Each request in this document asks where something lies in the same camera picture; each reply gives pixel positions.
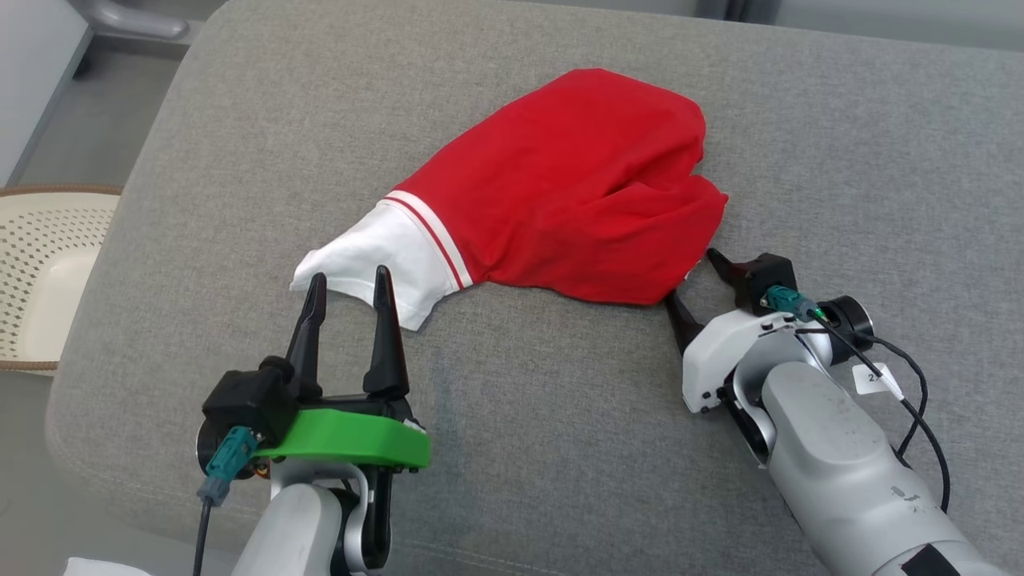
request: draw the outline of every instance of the couch cushion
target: couch cushion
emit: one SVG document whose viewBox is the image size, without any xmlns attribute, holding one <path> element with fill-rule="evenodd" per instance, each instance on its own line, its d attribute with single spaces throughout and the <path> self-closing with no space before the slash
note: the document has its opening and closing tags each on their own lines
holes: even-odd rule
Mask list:
<svg viewBox="0 0 1024 576">
<path fill-rule="evenodd" d="M 950 515 L 1024 571 L 1024 56 L 759 26 L 232 0 L 182 63 L 83 296 L 47 419 L 61 469 L 118 518 L 193 539 L 200 405 L 223 371 L 285 351 L 302 255 L 461 131 L 582 67 L 703 108 L 702 172 L 732 197 L 716 245 L 787 255 L 808 293 L 868 306 L 932 376 Z M 730 308 L 706 264 L 682 294 L 698 319 Z M 358 388 L 373 325 L 332 295 L 329 392 Z M 391 573 L 822 571 L 728 417 L 686 411 L 664 311 L 482 285 L 407 333 L 407 356 L 434 463 L 396 482 Z M 895 403 L 863 404 L 902 436 Z M 921 435 L 909 459 L 938 493 Z M 239 548 L 267 492 L 239 483 L 212 545 Z"/>
</svg>

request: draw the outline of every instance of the black cable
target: black cable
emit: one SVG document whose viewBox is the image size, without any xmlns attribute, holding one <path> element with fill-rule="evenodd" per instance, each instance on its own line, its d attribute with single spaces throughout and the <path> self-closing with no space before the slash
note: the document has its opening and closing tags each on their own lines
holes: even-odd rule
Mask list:
<svg viewBox="0 0 1024 576">
<path fill-rule="evenodd" d="M 907 365 L 910 367 L 910 370 L 913 370 L 913 373 L 918 375 L 918 381 L 921 383 L 921 404 L 918 405 L 918 414 L 924 418 L 925 407 L 928 406 L 928 380 L 925 379 L 925 373 L 921 370 L 921 366 L 918 366 L 918 363 L 914 362 L 912 358 L 910 358 L 910 355 L 906 354 L 905 352 L 900 349 L 899 346 L 893 344 L 892 342 L 889 342 L 872 334 L 857 333 L 857 337 L 862 340 L 867 340 L 868 342 L 882 344 L 887 348 L 889 348 L 889 352 L 895 354 L 896 356 L 906 361 Z M 906 436 L 903 437 L 903 442 L 900 443 L 899 448 L 897 449 L 897 452 L 900 456 L 906 454 L 906 449 L 907 447 L 910 446 L 910 441 L 913 439 L 913 433 L 915 431 L 918 431 L 916 419 L 910 424 L 910 429 L 906 433 Z"/>
<path fill-rule="evenodd" d="M 942 447 L 939 446 L 939 441 L 935 438 L 935 434 L 932 433 L 932 428 L 928 425 L 928 422 L 913 409 L 910 402 L 904 398 L 900 401 L 900 404 L 913 416 L 913 420 L 925 431 L 928 442 L 932 444 L 932 448 L 935 450 L 935 457 L 939 460 L 939 471 L 942 474 L 942 503 L 940 507 L 944 512 L 949 508 L 949 466 L 946 464 L 946 455 L 942 453 Z"/>
<path fill-rule="evenodd" d="M 867 366 L 867 368 L 876 376 L 878 376 L 879 378 L 882 377 L 882 371 L 879 370 L 879 367 L 876 366 L 874 363 L 872 363 L 870 360 L 867 360 L 867 357 L 864 356 L 864 353 L 862 353 L 859 349 L 857 349 L 857 346 L 853 345 L 853 342 L 851 342 L 850 340 L 846 339 L 846 336 L 844 336 L 843 334 L 840 334 L 835 328 L 833 328 L 831 325 L 828 324 L 827 320 L 824 320 L 824 319 L 822 319 L 820 317 L 817 317 L 817 316 L 814 317 L 814 320 L 816 320 L 818 322 L 818 324 L 820 324 L 821 327 L 824 328 L 828 332 L 828 334 L 830 334 L 834 338 L 836 338 L 840 342 L 843 342 L 844 346 L 850 348 L 850 352 L 852 352 L 854 354 L 854 356 L 856 356 L 861 362 L 863 362 L 864 366 Z"/>
<path fill-rule="evenodd" d="M 835 336 L 837 340 L 839 340 L 840 342 L 842 342 L 843 345 L 845 345 L 846 347 L 850 348 L 850 352 L 852 352 L 854 355 L 856 355 L 856 357 L 858 359 L 860 359 L 861 362 L 864 363 L 864 366 L 867 366 L 867 368 L 876 376 L 878 376 L 879 378 L 882 377 L 882 371 L 879 370 L 879 367 L 876 366 L 873 362 L 871 362 L 870 360 L 868 360 L 867 357 L 864 356 L 864 354 L 862 352 L 860 352 L 859 349 L 857 349 L 857 346 L 853 345 L 853 343 L 850 342 L 850 340 L 846 339 L 845 336 L 843 336 L 842 334 L 840 334 L 839 332 L 837 332 L 836 329 L 833 328 L 828 324 L 828 322 L 826 320 L 823 320 L 822 318 L 817 317 L 817 316 L 815 316 L 814 319 L 818 322 L 818 324 L 821 325 L 822 328 L 824 328 L 825 330 L 827 330 L 829 334 L 831 334 L 833 336 Z M 932 449 L 935 451 L 935 457 L 939 461 L 939 471 L 942 474 L 942 503 L 940 504 L 940 507 L 942 508 L 942 511 L 945 512 L 946 509 L 949 507 L 949 491 L 950 491 L 950 487 L 949 487 L 949 466 L 946 464 L 946 455 L 942 452 L 942 447 L 939 446 L 939 440 L 937 438 L 935 438 L 935 434 L 932 433 L 932 428 L 928 425 L 928 422 L 926 422 L 925 419 L 921 416 L 921 414 L 918 413 L 916 410 L 914 410 L 914 408 L 910 404 L 910 402 L 907 399 L 904 398 L 904 399 L 900 400 L 900 404 L 902 404 L 903 408 L 905 408 L 906 411 L 910 414 L 910 416 L 913 417 L 914 423 L 916 423 L 919 426 L 921 426 L 921 429 L 925 430 L 925 436 L 928 437 L 928 442 L 931 443 Z"/>
<path fill-rule="evenodd" d="M 814 328 L 800 328 L 797 334 L 828 334 L 827 330 L 816 330 Z M 889 352 L 895 354 L 896 356 L 902 358 L 906 361 L 913 373 L 918 375 L 918 382 L 921 384 L 921 404 L 918 405 L 918 414 L 922 417 L 925 416 L 925 408 L 928 406 L 928 380 L 925 378 L 925 372 L 922 371 L 921 366 L 910 358 L 910 355 L 906 354 L 896 344 L 880 338 L 873 334 L 862 334 L 860 332 L 856 333 L 856 336 L 862 340 L 867 340 L 876 344 L 882 344 L 883 346 L 889 348 Z M 913 434 L 918 431 L 918 420 L 913 420 L 910 423 L 910 429 L 907 430 L 906 436 L 903 437 L 903 442 L 900 443 L 899 448 L 893 448 L 893 452 L 899 459 L 900 463 L 906 467 L 910 467 L 905 460 L 903 460 L 903 455 L 906 454 L 907 448 L 910 446 L 910 441 L 913 440 Z"/>
<path fill-rule="evenodd" d="M 196 538 L 196 560 L 193 562 L 193 576 L 200 576 L 203 572 L 203 552 L 206 550 L 206 530 L 210 527 L 211 509 L 213 509 L 213 500 L 203 498 L 203 516 L 199 518 L 199 536 Z"/>
</svg>

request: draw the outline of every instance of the white wall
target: white wall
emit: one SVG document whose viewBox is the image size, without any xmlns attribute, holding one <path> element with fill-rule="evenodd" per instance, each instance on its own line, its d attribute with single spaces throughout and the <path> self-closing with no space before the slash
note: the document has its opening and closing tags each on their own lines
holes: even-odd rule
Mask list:
<svg viewBox="0 0 1024 576">
<path fill-rule="evenodd" d="M 0 0 L 0 186 L 10 178 L 86 31 L 66 0 Z"/>
<path fill-rule="evenodd" d="M 775 24 L 1024 51 L 1024 0 L 782 0 Z"/>
</svg>

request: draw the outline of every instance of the white label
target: white label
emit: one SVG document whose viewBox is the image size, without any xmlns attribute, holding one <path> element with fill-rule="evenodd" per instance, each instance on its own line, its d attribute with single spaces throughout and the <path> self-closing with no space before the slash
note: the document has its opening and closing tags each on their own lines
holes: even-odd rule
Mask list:
<svg viewBox="0 0 1024 576">
<path fill-rule="evenodd" d="M 876 362 L 874 366 L 882 371 L 883 378 L 888 378 L 893 385 L 896 384 L 896 378 L 893 378 L 893 373 L 889 371 L 888 366 L 881 362 Z M 874 372 L 871 372 L 871 369 L 864 364 L 857 364 L 853 367 L 853 383 L 857 386 L 857 394 L 860 396 L 890 392 L 889 384 L 876 376 Z"/>
</svg>

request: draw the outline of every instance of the white stripe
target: white stripe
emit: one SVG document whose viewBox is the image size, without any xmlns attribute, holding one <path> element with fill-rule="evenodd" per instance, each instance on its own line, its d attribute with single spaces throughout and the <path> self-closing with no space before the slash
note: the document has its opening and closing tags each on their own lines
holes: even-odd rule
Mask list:
<svg viewBox="0 0 1024 576">
<path fill-rule="evenodd" d="M 382 198 L 381 201 L 377 203 L 377 205 L 387 206 L 388 208 L 394 208 L 395 210 L 401 212 L 402 216 L 406 216 L 406 218 L 416 228 L 416 230 L 419 231 L 420 235 L 423 236 L 423 241 L 426 242 L 426 245 L 430 246 L 430 248 L 434 252 L 434 256 L 437 257 L 437 268 L 443 271 L 444 278 L 447 279 L 449 286 L 451 287 L 451 292 L 449 293 L 451 294 L 452 292 L 458 292 L 459 284 L 456 282 L 455 273 L 452 272 L 452 266 L 450 266 L 447 260 L 444 259 L 444 251 L 441 250 L 441 247 L 438 246 L 436 242 L 434 242 L 433 237 L 430 236 L 430 231 L 427 230 L 427 225 L 423 223 L 423 220 L 417 217 L 416 214 L 414 214 L 413 211 L 409 208 L 409 206 L 406 206 L 404 204 L 401 204 L 399 202 L 395 202 L 394 200 L 390 200 L 388 198 Z"/>
<path fill-rule="evenodd" d="M 384 198 L 401 200 L 412 206 L 414 210 L 419 212 L 420 215 L 423 216 L 423 219 L 427 221 L 427 225 L 430 227 L 430 230 L 437 235 L 437 239 L 441 241 L 441 246 L 443 246 L 444 251 L 447 252 L 449 258 L 452 258 L 452 264 L 455 265 L 456 272 L 459 273 L 459 280 L 462 281 L 462 285 L 465 288 L 469 288 L 473 285 L 473 278 L 469 276 L 469 271 L 466 270 L 466 262 L 462 259 L 459 247 L 455 245 L 455 240 L 452 239 L 452 235 L 450 235 L 447 233 L 447 229 L 444 228 L 444 222 L 437 217 L 437 214 L 430 209 L 430 206 L 427 206 L 426 202 L 401 190 L 391 191 L 391 194 L 388 194 Z"/>
</svg>

